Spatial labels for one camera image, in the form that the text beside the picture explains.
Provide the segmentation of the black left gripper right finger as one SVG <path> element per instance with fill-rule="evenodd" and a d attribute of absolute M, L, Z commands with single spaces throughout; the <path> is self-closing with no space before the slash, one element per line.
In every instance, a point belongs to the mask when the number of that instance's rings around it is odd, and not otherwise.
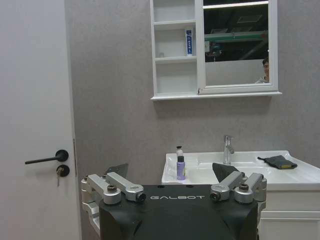
<path fill-rule="evenodd" d="M 267 179 L 261 173 L 252 173 L 249 177 L 231 165 L 212 164 L 218 183 L 211 185 L 210 198 L 215 202 L 226 201 L 234 192 L 234 199 L 240 204 L 267 200 Z"/>

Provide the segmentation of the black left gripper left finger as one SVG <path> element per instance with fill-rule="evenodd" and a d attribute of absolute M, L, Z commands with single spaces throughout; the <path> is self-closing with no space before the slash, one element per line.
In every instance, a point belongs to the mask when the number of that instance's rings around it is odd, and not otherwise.
<path fill-rule="evenodd" d="M 82 202 L 89 204 L 95 201 L 97 193 L 105 204 L 118 204 L 125 199 L 131 202 L 142 203 L 146 200 L 144 187 L 135 184 L 115 171 L 106 172 L 99 176 L 89 174 L 81 180 Z"/>

